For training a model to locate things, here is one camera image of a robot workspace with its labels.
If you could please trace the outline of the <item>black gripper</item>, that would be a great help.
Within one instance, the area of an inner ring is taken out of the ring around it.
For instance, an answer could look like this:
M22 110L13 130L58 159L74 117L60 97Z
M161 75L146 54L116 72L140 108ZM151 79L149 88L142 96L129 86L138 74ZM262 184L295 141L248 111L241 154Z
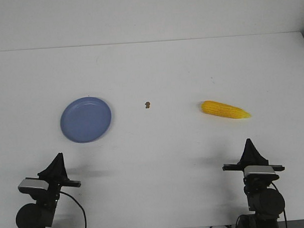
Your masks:
M81 187L81 181L71 180L66 172L63 153L58 153L51 164L38 174L40 180L48 183L49 198L59 200L62 187Z
M246 139L244 151L237 164L223 164L223 171L243 171L246 167L271 167L275 171L284 171L285 167L279 164L268 165L269 161L260 155L250 138Z

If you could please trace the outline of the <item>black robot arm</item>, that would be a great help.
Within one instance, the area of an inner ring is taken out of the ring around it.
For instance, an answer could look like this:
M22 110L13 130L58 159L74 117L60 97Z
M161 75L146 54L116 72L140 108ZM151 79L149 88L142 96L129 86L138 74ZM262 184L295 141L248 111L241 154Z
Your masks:
M79 188L80 181L70 180L64 165L63 153L58 153L51 164L38 177L27 177L18 185L19 192L29 195L35 203L22 206L16 214L18 228L52 228L60 195L73 197L61 189Z
M224 164L222 170L243 172L248 209L254 212L240 215L235 228L279 228L278 218L285 213L285 199L273 182L279 179L277 172L285 167L269 164L248 138L240 161Z

